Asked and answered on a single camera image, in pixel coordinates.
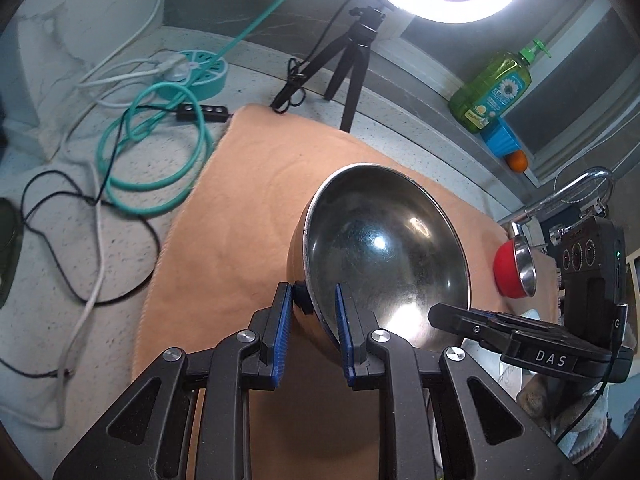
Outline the gloved right hand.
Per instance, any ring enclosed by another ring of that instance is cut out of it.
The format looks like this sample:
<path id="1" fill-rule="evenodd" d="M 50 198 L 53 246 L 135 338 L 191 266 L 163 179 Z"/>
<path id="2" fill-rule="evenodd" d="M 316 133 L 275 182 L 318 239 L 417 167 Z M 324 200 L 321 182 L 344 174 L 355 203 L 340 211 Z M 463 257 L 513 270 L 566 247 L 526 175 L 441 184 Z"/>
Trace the gloved right hand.
<path id="1" fill-rule="evenodd" d="M 590 406 L 585 416 L 565 435 L 558 448 L 574 464 L 597 451 L 608 433 L 608 388 L 597 398 L 597 389 L 553 414 L 550 378 L 535 375 L 516 396 L 516 402 L 552 440 L 556 441 Z"/>

